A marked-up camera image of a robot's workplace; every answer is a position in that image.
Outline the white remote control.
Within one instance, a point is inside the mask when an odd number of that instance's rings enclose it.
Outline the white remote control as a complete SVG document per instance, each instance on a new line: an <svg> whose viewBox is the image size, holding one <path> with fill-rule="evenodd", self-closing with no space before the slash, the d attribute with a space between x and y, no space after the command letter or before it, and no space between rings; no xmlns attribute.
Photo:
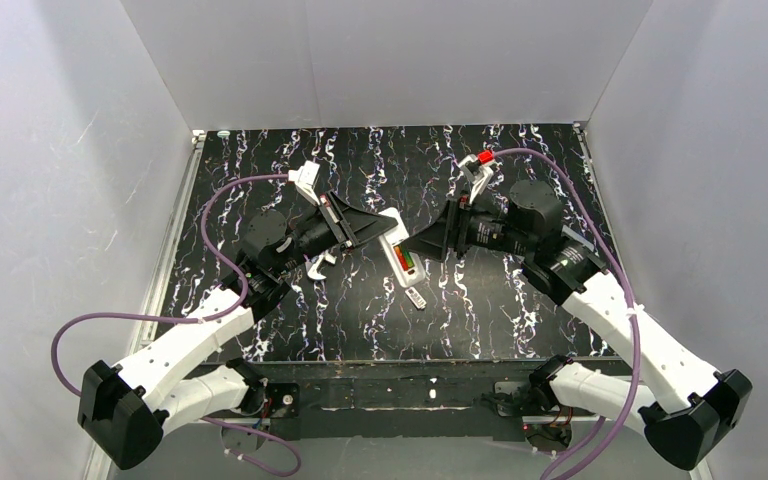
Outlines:
<svg viewBox="0 0 768 480"><path fill-rule="evenodd" d="M398 209L390 207L380 214L397 222L395 227L379 236L378 241L398 284L405 289L411 288L426 279L424 264L402 247L402 243L409 237L409 232Z"/></svg>

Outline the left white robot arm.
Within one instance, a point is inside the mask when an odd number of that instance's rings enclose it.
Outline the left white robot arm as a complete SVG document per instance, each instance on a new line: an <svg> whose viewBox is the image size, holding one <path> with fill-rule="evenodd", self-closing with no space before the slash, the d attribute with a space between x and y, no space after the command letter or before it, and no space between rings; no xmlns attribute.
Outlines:
<svg viewBox="0 0 768 480"><path fill-rule="evenodd" d="M241 240L238 272L159 339L113 366L98 361L85 371L79 425L127 470L145 461L166 435L207 415L258 415L279 405L280 392L241 358L198 377L192 373L280 305L290 291L288 273L334 248L351 250L400 226L396 209L367 212L332 192L321 195L296 226L275 210L253 217Z"/></svg>

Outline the orange battery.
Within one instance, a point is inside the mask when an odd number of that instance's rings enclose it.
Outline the orange battery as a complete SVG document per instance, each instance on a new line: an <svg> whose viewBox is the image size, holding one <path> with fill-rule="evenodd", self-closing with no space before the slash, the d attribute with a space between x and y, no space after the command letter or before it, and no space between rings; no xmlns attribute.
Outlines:
<svg viewBox="0 0 768 480"><path fill-rule="evenodd" d="M394 252L401 265L401 268L409 275L412 274L414 268L414 262L408 252L402 249L400 246L394 247Z"/></svg>

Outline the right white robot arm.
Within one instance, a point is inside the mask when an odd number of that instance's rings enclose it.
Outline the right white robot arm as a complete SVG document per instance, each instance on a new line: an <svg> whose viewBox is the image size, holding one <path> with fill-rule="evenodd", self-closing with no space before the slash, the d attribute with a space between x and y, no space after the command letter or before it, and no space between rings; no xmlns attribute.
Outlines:
<svg viewBox="0 0 768 480"><path fill-rule="evenodd" d="M563 217L563 204L547 184L520 181L504 208L468 194L449 199L432 224L400 247L437 261L472 247L518 256L535 289L639 370L636 382L624 382L558 355L530 376L543 405L622 419L669 464L694 469L737 426L752 382L737 369L700 359L641 305L629 305L620 281Z"/></svg>

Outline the white battery cover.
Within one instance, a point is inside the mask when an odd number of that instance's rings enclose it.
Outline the white battery cover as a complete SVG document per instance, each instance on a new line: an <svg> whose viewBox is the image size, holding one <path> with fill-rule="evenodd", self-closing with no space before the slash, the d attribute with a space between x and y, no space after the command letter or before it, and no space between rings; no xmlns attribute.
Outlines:
<svg viewBox="0 0 768 480"><path fill-rule="evenodd" d="M405 294L417 310L424 310L427 306L427 302L424 297L418 292L415 287L409 287L405 290Z"/></svg>

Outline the green battery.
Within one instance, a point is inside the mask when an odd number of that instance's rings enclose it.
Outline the green battery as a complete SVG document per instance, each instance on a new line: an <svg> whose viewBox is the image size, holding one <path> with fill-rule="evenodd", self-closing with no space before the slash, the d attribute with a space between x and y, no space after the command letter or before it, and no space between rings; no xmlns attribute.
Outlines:
<svg viewBox="0 0 768 480"><path fill-rule="evenodd" d="M399 259L401 266L405 271L410 271L415 267L415 263L408 252L402 251L399 254Z"/></svg>

